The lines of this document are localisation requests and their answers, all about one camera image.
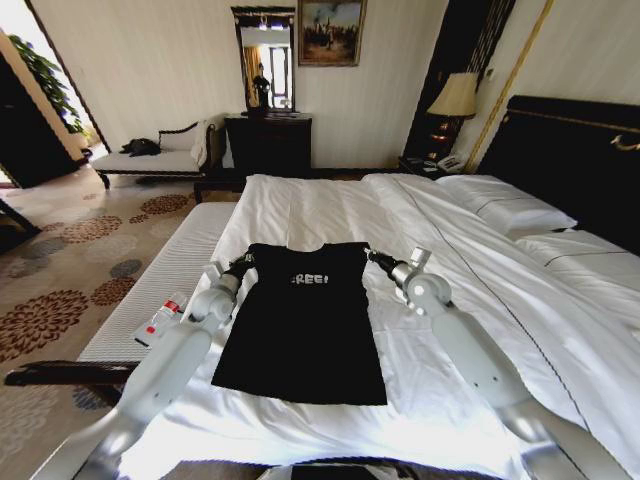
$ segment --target picture frame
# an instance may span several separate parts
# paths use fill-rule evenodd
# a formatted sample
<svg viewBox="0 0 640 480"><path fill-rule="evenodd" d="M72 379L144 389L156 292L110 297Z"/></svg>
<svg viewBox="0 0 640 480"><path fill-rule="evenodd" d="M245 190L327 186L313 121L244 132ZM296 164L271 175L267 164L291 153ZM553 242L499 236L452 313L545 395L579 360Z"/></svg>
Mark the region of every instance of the picture frame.
<svg viewBox="0 0 640 480"><path fill-rule="evenodd" d="M367 0L298 0L298 65L360 63Z"/></svg>

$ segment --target wall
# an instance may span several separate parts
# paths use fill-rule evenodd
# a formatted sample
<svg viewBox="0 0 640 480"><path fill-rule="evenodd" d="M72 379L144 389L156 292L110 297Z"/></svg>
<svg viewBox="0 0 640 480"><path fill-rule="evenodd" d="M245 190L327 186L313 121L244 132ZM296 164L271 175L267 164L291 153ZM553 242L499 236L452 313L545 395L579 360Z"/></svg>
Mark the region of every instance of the wall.
<svg viewBox="0 0 640 480"><path fill-rule="evenodd" d="M230 7L297 5L32 1L112 148L132 137L155 138L160 128L245 110ZM369 0L360 66L296 68L296 107L313 115L314 166L397 162L446 4Z"/></svg>
<svg viewBox="0 0 640 480"><path fill-rule="evenodd" d="M516 2L488 68L491 82L478 91L478 114L465 122L454 149L466 157L487 122L544 0ZM640 2L555 0L506 100L513 95L640 104ZM480 145L480 160L495 135L506 101Z"/></svg>
<svg viewBox="0 0 640 480"><path fill-rule="evenodd" d="M73 137L67 131L64 123L56 113L56 111L49 103L49 99L44 94L40 85L29 71L29 67L22 61L20 54L1 30L0 30L0 53L5 58L7 63L11 66L13 73L22 83L27 93L31 96L33 103L36 104L40 113L45 118L47 123L51 126L51 129L60 140L60 143L64 146L65 150L73 160L84 160L84 156L80 151L77 143Z"/></svg>

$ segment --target label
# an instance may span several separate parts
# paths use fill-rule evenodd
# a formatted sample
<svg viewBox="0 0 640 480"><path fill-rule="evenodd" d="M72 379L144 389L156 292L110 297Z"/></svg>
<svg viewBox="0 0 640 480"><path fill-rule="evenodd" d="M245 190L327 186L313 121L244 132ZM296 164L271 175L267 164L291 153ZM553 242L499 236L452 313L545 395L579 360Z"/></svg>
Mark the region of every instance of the label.
<svg viewBox="0 0 640 480"><path fill-rule="evenodd" d="M171 300L167 300L166 302L164 302L164 306L171 310L173 313L176 313L179 308L179 305Z"/></svg>

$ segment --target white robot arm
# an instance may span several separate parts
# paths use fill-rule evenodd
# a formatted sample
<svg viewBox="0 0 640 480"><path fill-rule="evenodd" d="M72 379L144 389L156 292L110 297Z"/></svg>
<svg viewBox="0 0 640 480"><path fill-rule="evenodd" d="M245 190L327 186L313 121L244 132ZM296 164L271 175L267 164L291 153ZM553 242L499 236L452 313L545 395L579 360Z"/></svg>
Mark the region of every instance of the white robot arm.
<svg viewBox="0 0 640 480"><path fill-rule="evenodd" d="M32 480L117 478L122 453L182 393L209 352L214 332L230 320L248 268L249 262L232 266L194 298L189 318L158 339L129 377L118 404L98 422L70 435Z"/></svg>
<svg viewBox="0 0 640 480"><path fill-rule="evenodd" d="M433 333L469 385L521 439L542 444L522 460L533 479L629 480L589 432L548 410L529 393L515 366L480 323L451 302L451 287L423 271L430 252L416 248L409 263L369 251L407 306L432 320Z"/></svg>

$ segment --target patterned carpet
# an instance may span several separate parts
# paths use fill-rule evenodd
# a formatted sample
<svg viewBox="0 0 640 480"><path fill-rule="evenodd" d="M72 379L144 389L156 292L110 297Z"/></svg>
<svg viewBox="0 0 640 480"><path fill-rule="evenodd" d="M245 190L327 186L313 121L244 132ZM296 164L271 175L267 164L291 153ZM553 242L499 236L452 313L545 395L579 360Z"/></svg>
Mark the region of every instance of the patterned carpet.
<svg viewBox="0 0 640 480"><path fill-rule="evenodd" d="M38 360L75 360L194 207L192 182L111 190L88 166L0 197L43 232L0 255L0 375ZM206 201L237 201L209 192ZM80 387L0 385L0 477L24 479L70 433L108 412ZM423 480L488 478L405 465ZM182 463L165 480L255 479L263 468Z"/></svg>

